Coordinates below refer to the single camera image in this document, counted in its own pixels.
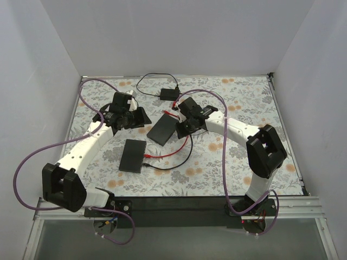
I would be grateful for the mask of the black square plate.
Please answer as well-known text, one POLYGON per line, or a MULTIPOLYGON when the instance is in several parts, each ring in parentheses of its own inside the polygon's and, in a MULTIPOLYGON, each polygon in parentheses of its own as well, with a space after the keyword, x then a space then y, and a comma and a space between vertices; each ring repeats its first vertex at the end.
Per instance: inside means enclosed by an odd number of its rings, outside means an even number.
POLYGON ((148 132, 147 137, 155 143, 164 146, 175 132, 178 120, 167 114, 163 114, 148 132))

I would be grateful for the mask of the black network switch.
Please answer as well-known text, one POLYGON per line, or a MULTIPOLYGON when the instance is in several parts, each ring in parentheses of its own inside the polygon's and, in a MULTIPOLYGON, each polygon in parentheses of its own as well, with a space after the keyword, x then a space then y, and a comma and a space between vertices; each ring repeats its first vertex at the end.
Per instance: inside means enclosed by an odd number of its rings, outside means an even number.
POLYGON ((146 150, 146 141, 127 139, 121 156, 119 170, 140 173, 146 150))

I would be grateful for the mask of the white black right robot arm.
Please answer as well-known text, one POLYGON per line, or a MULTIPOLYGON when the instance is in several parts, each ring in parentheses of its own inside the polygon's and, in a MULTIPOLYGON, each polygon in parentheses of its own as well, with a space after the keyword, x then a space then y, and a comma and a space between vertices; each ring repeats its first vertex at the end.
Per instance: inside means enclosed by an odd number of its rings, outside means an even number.
POLYGON ((243 199, 236 204, 227 200, 232 214, 241 216, 249 213, 268 198, 272 180, 287 158, 287 152, 273 126, 248 125, 228 118, 213 106, 202 108, 190 97, 183 102, 174 102, 172 108, 179 116, 179 122, 176 123, 178 138, 204 129, 220 134, 224 141, 231 140, 246 149, 252 179, 243 199))

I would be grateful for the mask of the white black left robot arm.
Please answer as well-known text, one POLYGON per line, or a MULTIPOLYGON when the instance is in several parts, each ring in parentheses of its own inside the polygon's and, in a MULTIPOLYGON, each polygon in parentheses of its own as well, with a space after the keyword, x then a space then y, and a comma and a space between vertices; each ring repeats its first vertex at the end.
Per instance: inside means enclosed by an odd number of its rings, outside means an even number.
POLYGON ((82 177, 101 148, 122 129, 141 128, 151 120, 136 101, 136 92, 116 92, 111 103, 97 111, 85 132, 85 138, 55 164, 47 163, 42 170, 43 198, 71 212, 83 207, 104 208, 112 193, 88 187, 82 177))

